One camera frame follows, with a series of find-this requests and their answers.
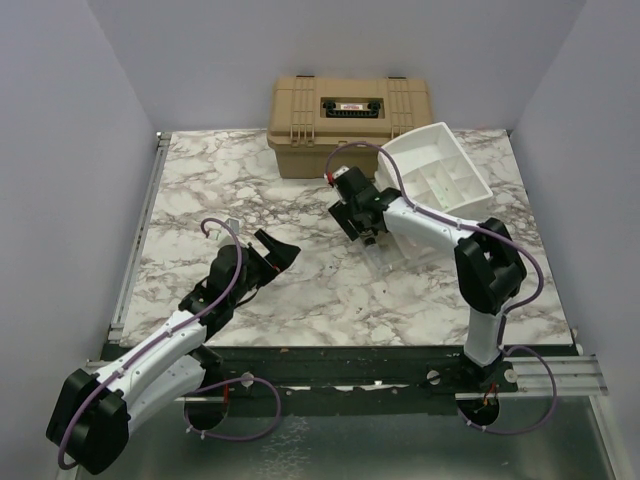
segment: gray wall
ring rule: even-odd
[[[89,0],[157,129],[264,127],[279,75],[424,77],[438,120],[513,128],[584,0]]]
[[[567,316],[640,474],[640,3],[590,0],[512,136]]]
[[[45,428],[99,352],[155,150],[84,0],[0,14],[0,476],[55,475]]]

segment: marble surface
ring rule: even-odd
[[[571,336],[518,168],[503,130],[456,131],[494,192],[502,219],[545,272],[544,292],[514,311],[509,344],[568,344]],[[318,180],[283,180],[264,131],[180,132],[171,140],[121,344],[134,346],[206,276],[216,255],[204,217],[239,218],[302,248],[294,265],[236,311],[212,345],[451,345],[465,341],[468,307],[442,259],[379,279],[328,214],[335,193]],[[531,292],[530,274],[521,295]]]

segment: floor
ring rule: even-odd
[[[542,296],[514,311],[505,343],[568,344],[569,327],[504,130],[454,132],[494,192],[486,212],[541,263]],[[134,346],[208,273],[216,249],[199,231],[207,216],[238,218],[241,240],[264,228],[302,249],[209,344],[238,346],[453,345],[465,341],[468,307],[450,259],[382,278],[330,217],[335,193],[321,180],[283,180],[265,131],[178,132],[171,140],[121,345]],[[535,286],[529,275],[521,295]]]

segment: tan toolbox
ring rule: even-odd
[[[424,80],[283,77],[273,87],[267,140],[282,178],[318,178],[324,175],[327,156],[339,145],[356,140],[384,145],[431,123]],[[377,152],[347,150],[331,169],[341,165],[358,166],[371,178]]]

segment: purple cable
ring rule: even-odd
[[[246,381],[248,381],[248,379],[246,378],[232,378],[230,380],[224,380],[222,382],[214,383],[213,385],[209,385],[207,387],[199,388],[198,390],[194,390],[191,393],[204,393],[204,392],[208,392],[209,390],[214,390],[216,388],[224,387],[225,385],[231,385],[232,383],[239,383],[239,382],[246,382]],[[253,435],[246,435],[243,437],[224,435],[222,433],[210,433],[205,430],[198,430],[193,425],[191,425],[191,420],[189,420],[189,414],[187,413],[187,409],[185,408],[184,419],[187,422],[187,425],[189,425],[189,431],[195,432],[199,435],[204,435],[205,437],[217,438],[218,440],[227,440],[229,442],[250,442],[252,440],[257,440],[258,438],[262,438],[265,435],[270,434],[273,430],[275,430],[275,428],[280,423],[280,418],[282,414],[282,400],[280,399],[278,390],[276,389],[276,387],[273,386],[273,384],[271,384],[270,382],[262,378],[254,377],[251,379],[251,381],[258,382],[269,387],[269,390],[271,390],[271,392],[273,393],[273,396],[276,399],[276,414],[274,416],[274,419],[271,425],[269,425],[267,428],[265,428],[259,433],[254,433]]]
[[[209,231],[205,230],[204,227],[208,222],[214,222],[214,223],[217,223],[218,225],[220,225],[222,228],[224,228],[229,233],[229,235],[233,239],[233,243],[236,246],[236,253],[238,255],[238,260],[236,262],[236,269],[233,272],[233,277],[231,278],[231,281],[229,282],[229,285],[220,294],[220,296],[218,298],[216,298],[216,300],[211,305],[209,305],[207,308],[205,308],[204,310],[198,312],[197,314],[195,314],[194,316],[186,319],[185,321],[180,322],[179,324],[177,324],[173,328],[173,332],[181,330],[182,328],[186,327],[187,325],[190,325],[191,323],[193,323],[196,320],[198,320],[199,318],[207,315],[211,310],[213,310],[215,307],[217,307],[220,304],[220,302],[222,302],[222,300],[224,300],[227,297],[227,295],[229,295],[229,293],[231,292],[231,290],[235,286],[236,282],[238,281],[238,277],[240,276],[240,270],[242,269],[242,246],[240,245],[240,240],[238,240],[238,237],[236,236],[235,232],[231,229],[231,227],[229,227],[226,223],[222,222],[221,220],[218,220],[217,218],[205,218],[200,223],[200,230],[202,230],[202,233],[204,233],[207,238],[209,238]],[[159,335],[158,337],[153,339],[151,342],[149,342],[147,345],[145,345],[143,348],[141,348],[138,352],[136,352],[129,360],[127,360],[125,363],[123,363],[122,367],[121,367],[122,370],[128,370],[129,368],[131,368],[131,366],[135,362],[137,362],[140,359],[140,357],[142,357],[145,353],[147,353],[149,350],[151,350],[153,347],[155,347],[158,343],[160,343],[162,340],[164,340],[165,338],[168,338],[168,337],[169,337],[168,332],[163,332],[162,335]],[[107,377],[107,379],[104,382],[102,382],[93,392],[91,392],[89,394],[89,396],[85,399],[85,401],[82,402],[82,404],[80,405],[78,410],[76,410],[76,413],[73,415],[73,417],[71,417],[71,420],[69,421],[69,425],[67,425],[67,429],[65,430],[64,435],[62,436],[62,440],[60,441],[60,448],[58,449],[58,466],[62,470],[71,470],[72,468],[74,468],[74,467],[76,467],[78,465],[78,462],[65,463],[64,455],[65,455],[65,452],[67,450],[67,446],[69,445],[69,439],[71,438],[71,434],[73,432],[73,429],[76,426],[76,424],[78,423],[78,421],[80,420],[80,417],[85,412],[87,407],[91,404],[91,402],[93,402],[93,400],[95,400],[95,398],[104,389],[106,389],[116,378],[118,378],[119,375],[120,375],[120,373],[118,373],[116,371],[116,372],[113,372],[109,377]]]
[[[373,143],[364,142],[364,141],[358,141],[358,142],[347,143],[346,145],[342,145],[341,147],[336,148],[333,152],[331,152],[331,154],[329,154],[329,157],[327,158],[327,163],[325,164],[324,171],[325,171],[325,175],[327,176],[327,179],[330,178],[330,176],[329,176],[329,166],[331,164],[331,160],[333,160],[333,157],[335,157],[336,154],[340,153],[341,151],[346,150],[347,148],[352,148],[352,147],[357,147],[357,146],[373,148],[373,149],[377,150],[378,152],[380,152],[381,154],[383,154],[387,158],[387,160],[389,160],[389,163],[391,164],[391,166],[393,167],[393,171],[395,172],[396,179],[398,180],[398,186],[400,187],[400,193],[402,194],[402,198],[404,198],[404,201],[407,202],[407,205],[409,205],[415,211],[417,211],[417,212],[419,212],[419,213],[421,213],[423,215],[426,215],[429,218],[433,218],[434,220],[437,220],[437,221],[442,222],[442,223],[444,223],[446,225],[449,225],[450,227],[458,228],[458,223],[457,222],[455,222],[453,220],[450,220],[449,218],[444,217],[442,215],[438,215],[436,212],[431,212],[429,210],[426,210],[426,209],[422,208],[420,205],[417,205],[416,203],[414,203],[413,200],[411,200],[409,198],[409,195],[407,195],[407,192],[406,192],[406,190],[404,188],[404,182],[402,181],[402,175],[400,175],[400,170],[398,169],[398,165],[396,164],[396,161],[393,159],[393,157],[391,156],[391,154],[388,151],[386,151],[384,148],[382,148],[382,147],[380,147],[378,145],[374,145]],[[459,228],[461,228],[463,230],[468,230],[468,231],[471,231],[471,232],[481,233],[482,235],[486,235],[488,237],[495,238],[496,240],[501,241],[505,245],[517,250],[518,252],[522,253],[522,255],[527,257],[527,259],[531,262],[531,265],[533,265],[533,268],[535,269],[536,274],[538,275],[538,286],[537,286],[536,290],[529,297],[525,298],[524,300],[516,302],[513,305],[510,305],[507,308],[505,308],[504,312],[503,312],[503,317],[502,317],[503,322],[504,322],[504,320],[506,318],[505,316],[506,316],[507,313],[513,311],[514,309],[516,309],[518,307],[522,307],[524,305],[530,304],[531,302],[533,302],[536,298],[538,298],[540,296],[540,294],[542,293],[542,288],[544,287],[544,274],[542,272],[542,268],[540,267],[540,264],[538,263],[538,261],[535,259],[535,257],[533,255],[531,255],[527,250],[525,250],[523,247],[521,247],[520,245],[518,245],[514,241],[509,240],[508,238],[503,237],[500,234],[492,232],[491,230],[487,230],[485,228],[474,226],[474,225],[464,225],[464,224],[459,225]],[[516,345],[514,347],[511,347],[507,352],[505,352],[504,355],[505,355],[505,357],[508,357],[513,352],[515,352],[517,350],[524,350],[524,351],[530,353],[531,355],[533,355],[534,357],[536,357],[538,360],[540,360],[540,363],[542,363],[544,368],[549,373],[549,379],[551,380],[551,387],[552,387],[552,390],[553,390],[551,407],[549,408],[549,411],[545,414],[545,416],[540,421],[538,421],[534,425],[532,425],[530,427],[527,427],[527,428],[522,428],[520,430],[514,430],[514,431],[509,432],[509,431],[489,429],[489,428],[486,428],[486,427],[482,427],[482,426],[480,426],[480,425],[478,425],[476,423],[473,423],[471,420],[469,420],[464,415],[464,413],[462,413],[462,411],[460,411],[458,409],[458,412],[466,420],[468,426],[470,426],[472,428],[476,428],[476,429],[481,430],[483,432],[495,433],[497,435],[518,435],[520,433],[531,432],[531,431],[541,427],[542,425],[544,425],[553,416],[554,412],[556,411],[556,406],[557,406],[557,403],[558,403],[558,390],[556,388],[556,380],[555,380],[555,378],[553,376],[553,372],[551,371],[551,367],[549,367],[549,364],[547,362],[545,362],[545,360],[539,354],[537,354],[531,348],[526,347],[524,345]]]
[[[327,158],[327,163],[325,164],[325,175],[329,175],[329,165],[331,164],[331,160],[333,160],[333,157],[340,153],[343,150],[346,150],[347,148],[352,148],[352,147],[357,147],[357,146],[363,146],[363,147],[370,147],[373,148],[375,150],[377,150],[378,152],[380,152],[381,154],[383,154],[385,157],[387,157],[387,160],[389,160],[389,163],[391,163],[391,166],[393,167],[393,171],[396,174],[396,179],[398,180],[398,186],[400,187],[400,193],[402,194],[402,198],[404,198],[404,201],[407,202],[407,205],[409,205],[411,208],[413,208],[416,212],[420,212],[423,215],[426,215],[429,218],[433,218],[434,220],[437,220],[439,222],[444,223],[445,225],[449,225],[450,227],[456,227],[458,228],[458,224],[457,222],[450,220],[447,217],[443,217],[442,215],[438,215],[435,212],[431,212],[429,210],[426,210],[424,208],[422,208],[420,205],[417,205],[416,203],[413,202],[413,200],[411,200],[409,198],[409,195],[407,195],[407,192],[404,188],[404,182],[402,181],[402,175],[400,175],[400,170],[398,169],[398,165],[396,164],[396,161],[393,159],[393,157],[391,156],[391,154],[389,152],[387,152],[384,148],[378,146],[378,145],[374,145],[373,143],[369,143],[369,142],[352,142],[352,143],[347,143],[346,145],[342,145],[341,147],[336,148],[333,152],[331,152],[331,154],[329,155],[329,157]],[[487,230],[485,228],[482,227],[478,227],[475,225],[460,225],[459,228],[461,228],[462,230],[468,230],[471,232],[477,232],[477,233],[481,233],[482,235],[486,235],[488,237],[492,237],[495,238],[496,240],[501,241],[502,243],[504,243],[505,245],[517,250],[518,252],[522,253],[522,255],[524,255],[525,257],[527,257],[527,259],[531,262],[531,265],[533,265],[533,268],[536,271],[536,274],[538,275],[538,286],[535,290],[535,292],[533,292],[533,294],[531,294],[531,296],[525,298],[524,300],[521,300],[520,302],[514,303],[513,305],[508,306],[507,308],[505,308],[504,313],[505,315],[509,312],[511,312],[512,310],[518,308],[518,307],[522,307],[524,305],[528,305],[531,302],[533,302],[536,298],[538,298],[540,296],[540,294],[542,293],[542,288],[544,287],[544,274],[542,273],[542,268],[540,267],[540,264],[538,263],[538,261],[535,259],[535,257],[533,255],[531,255],[527,250],[525,250],[523,247],[521,247],[520,245],[518,245],[517,243],[515,243],[512,240],[509,240],[506,237],[503,237],[502,235],[492,232],[491,230]]]
[[[556,379],[553,376],[553,372],[551,371],[551,367],[549,367],[549,364],[544,361],[544,359],[542,358],[542,356],[540,356],[540,354],[538,354],[537,352],[535,352],[533,349],[531,349],[529,347],[525,347],[524,345],[515,345],[515,346],[511,347],[509,350],[507,350],[505,352],[504,356],[505,357],[510,357],[511,354],[513,352],[517,351],[517,350],[523,350],[523,351],[527,352],[528,354],[533,355],[538,360],[540,360],[540,363],[547,370],[547,373],[549,374],[549,380],[551,380],[551,389],[553,391],[553,394],[551,396],[551,406],[549,407],[549,410],[547,410],[547,413],[545,413],[544,417],[542,417],[540,420],[538,420],[536,423],[534,423],[533,425],[531,425],[529,427],[520,428],[520,429],[517,429],[517,430],[499,430],[499,429],[495,429],[495,428],[484,427],[482,425],[478,425],[477,423],[472,422],[471,420],[469,420],[467,418],[467,416],[462,412],[462,410],[458,409],[458,414],[467,423],[467,426],[469,426],[471,428],[475,428],[476,430],[480,430],[481,432],[492,433],[494,435],[520,435],[520,434],[523,434],[523,433],[532,432],[532,431],[540,428],[545,423],[547,423],[549,421],[549,419],[555,413],[556,408],[558,406],[558,387],[556,386]]]

